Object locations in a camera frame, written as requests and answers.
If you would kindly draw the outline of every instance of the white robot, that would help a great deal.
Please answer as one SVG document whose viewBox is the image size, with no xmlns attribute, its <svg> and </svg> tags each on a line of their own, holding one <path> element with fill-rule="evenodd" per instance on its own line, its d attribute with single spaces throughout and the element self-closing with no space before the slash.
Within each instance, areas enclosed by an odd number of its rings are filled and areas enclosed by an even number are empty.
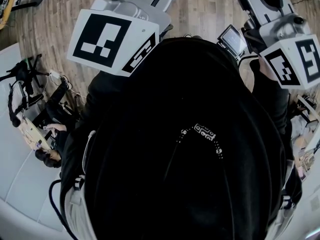
<svg viewBox="0 0 320 240">
<path fill-rule="evenodd" d="M 250 19 L 242 34 L 284 89 L 320 83 L 320 46 L 290 0 L 238 0 Z M 95 0 L 78 17 L 67 58 L 113 75 L 130 77 L 173 28 L 173 0 Z"/>
</svg>

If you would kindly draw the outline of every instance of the small display screen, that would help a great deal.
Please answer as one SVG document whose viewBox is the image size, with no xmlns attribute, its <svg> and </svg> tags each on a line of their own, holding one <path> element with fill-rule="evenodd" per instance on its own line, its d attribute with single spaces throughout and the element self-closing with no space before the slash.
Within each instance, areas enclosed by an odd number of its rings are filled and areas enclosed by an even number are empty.
<svg viewBox="0 0 320 240">
<path fill-rule="evenodd" d="M 229 48 L 231 48 L 236 55 L 239 55 L 247 47 L 240 33 L 233 28 L 225 32 L 221 39 L 228 44 Z"/>
</svg>

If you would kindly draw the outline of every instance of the black hair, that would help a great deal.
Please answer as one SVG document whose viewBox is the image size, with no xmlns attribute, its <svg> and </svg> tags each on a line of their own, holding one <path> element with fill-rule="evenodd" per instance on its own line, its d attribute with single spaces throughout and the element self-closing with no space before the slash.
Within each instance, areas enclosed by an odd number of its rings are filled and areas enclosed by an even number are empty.
<svg viewBox="0 0 320 240">
<path fill-rule="evenodd" d="M 40 161 L 43 161 L 45 166 L 50 168 L 60 168 L 61 167 L 61 160 L 56 161 L 54 159 L 50 158 L 50 154 L 48 152 L 45 152 L 41 149 L 38 149 L 35 151 L 35 157 L 39 159 Z"/>
<path fill-rule="evenodd" d="M 14 85 L 15 85 L 15 83 L 11 86 L 11 89 L 10 89 L 10 93 L 9 93 L 9 97 L 8 97 L 8 109 L 9 109 L 10 121 L 12 122 L 12 125 L 15 128 L 17 128 L 21 124 L 21 121 L 17 117 L 17 114 L 22 111 L 24 106 L 21 104 L 20 106 L 18 106 L 18 108 L 15 111 L 13 111 L 13 109 L 12 109 L 12 100 L 13 100 L 13 96 L 14 96 Z"/>
</svg>

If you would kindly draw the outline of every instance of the black cable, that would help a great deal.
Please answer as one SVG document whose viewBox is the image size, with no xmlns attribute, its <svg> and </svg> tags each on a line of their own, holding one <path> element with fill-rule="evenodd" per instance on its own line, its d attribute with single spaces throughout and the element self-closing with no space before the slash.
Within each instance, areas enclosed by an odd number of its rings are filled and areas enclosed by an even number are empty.
<svg viewBox="0 0 320 240">
<path fill-rule="evenodd" d="M 246 59 L 252 59 L 252 58 L 258 58 L 258 57 L 259 57 L 258 55 L 252 55 L 252 56 L 243 57 L 243 58 L 239 61 L 238 67 L 240 68 L 241 63 L 242 63 L 244 60 L 246 60 Z"/>
<path fill-rule="evenodd" d="M 292 4 L 293 4 L 293 5 L 296 5 L 296 4 L 300 4 L 300 3 L 302 3 L 302 2 L 310 2 L 310 1 L 313 1 L 313 0 L 301 0 L 301 1 L 299 1 L 299 2 L 293 2 Z"/>
<path fill-rule="evenodd" d="M 78 238 L 76 238 L 76 236 L 74 235 L 74 233 L 72 233 L 72 231 L 70 230 L 68 224 L 65 222 L 64 218 L 62 217 L 61 213 L 59 212 L 58 208 L 55 205 L 54 199 L 52 198 L 52 189 L 54 188 L 54 186 L 57 183 L 60 183 L 61 179 L 57 179 L 54 182 L 51 183 L 50 187 L 49 187 L 49 199 L 50 199 L 50 204 L 52 206 L 52 208 L 54 209 L 56 215 L 58 216 L 61 224 L 64 226 L 64 228 L 66 229 L 66 231 L 69 233 L 69 235 L 72 237 L 72 239 L 74 240 L 78 240 Z"/>
</svg>

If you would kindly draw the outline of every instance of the hand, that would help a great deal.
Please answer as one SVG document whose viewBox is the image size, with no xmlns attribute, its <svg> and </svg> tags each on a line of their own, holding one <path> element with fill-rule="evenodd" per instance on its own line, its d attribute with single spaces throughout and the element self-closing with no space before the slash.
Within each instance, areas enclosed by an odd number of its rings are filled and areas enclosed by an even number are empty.
<svg viewBox="0 0 320 240">
<path fill-rule="evenodd" d="M 259 56 L 260 72 L 272 81 L 277 81 L 275 73 L 269 68 L 265 60 Z"/>
<path fill-rule="evenodd" d="M 48 124 L 47 127 L 52 127 L 60 132 L 66 132 L 67 131 L 67 127 L 63 124 L 59 124 L 59 123 L 51 123 Z"/>
</svg>

